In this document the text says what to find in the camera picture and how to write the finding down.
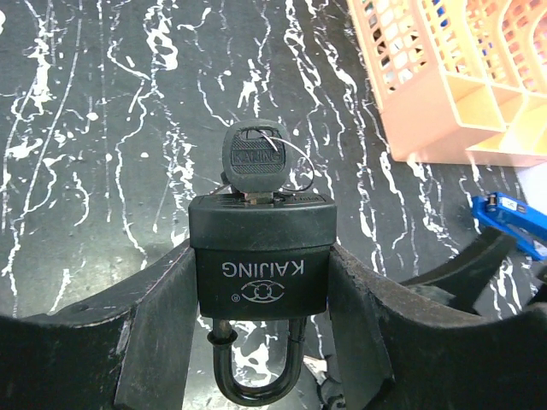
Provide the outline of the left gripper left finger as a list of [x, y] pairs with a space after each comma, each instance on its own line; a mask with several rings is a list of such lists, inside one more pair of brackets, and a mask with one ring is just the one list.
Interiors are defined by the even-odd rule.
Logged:
[[1, 406], [180, 409], [196, 317], [189, 243], [58, 313], [3, 316]]

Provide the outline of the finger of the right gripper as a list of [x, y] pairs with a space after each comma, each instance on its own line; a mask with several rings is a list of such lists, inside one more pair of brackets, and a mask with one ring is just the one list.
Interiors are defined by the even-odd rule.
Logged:
[[460, 254], [401, 285], [446, 307], [477, 315], [475, 303], [515, 247], [514, 237], [488, 227]]

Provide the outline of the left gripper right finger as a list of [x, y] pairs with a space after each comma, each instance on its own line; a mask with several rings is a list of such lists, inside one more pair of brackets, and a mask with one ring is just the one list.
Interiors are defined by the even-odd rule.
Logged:
[[328, 307], [349, 409], [543, 409], [546, 306], [491, 321], [331, 250]]

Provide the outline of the black padlock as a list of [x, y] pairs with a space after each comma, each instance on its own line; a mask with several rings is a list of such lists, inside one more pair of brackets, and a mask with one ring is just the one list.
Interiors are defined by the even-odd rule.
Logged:
[[[189, 205], [202, 316], [213, 320], [214, 375], [221, 393], [246, 407], [286, 396], [299, 379], [308, 317], [326, 311], [337, 206], [325, 194], [277, 194], [252, 205], [242, 194], [197, 196]], [[283, 372], [270, 384], [236, 381], [231, 321], [287, 320]]]

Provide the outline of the black key bunch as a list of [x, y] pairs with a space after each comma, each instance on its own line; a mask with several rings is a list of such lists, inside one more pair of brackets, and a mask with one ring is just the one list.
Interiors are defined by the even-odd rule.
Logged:
[[231, 194], [215, 195], [232, 208], [274, 205], [290, 197], [307, 196], [312, 184], [285, 188], [294, 156], [309, 159], [284, 126], [273, 120], [242, 120], [227, 128], [222, 146], [223, 183]]

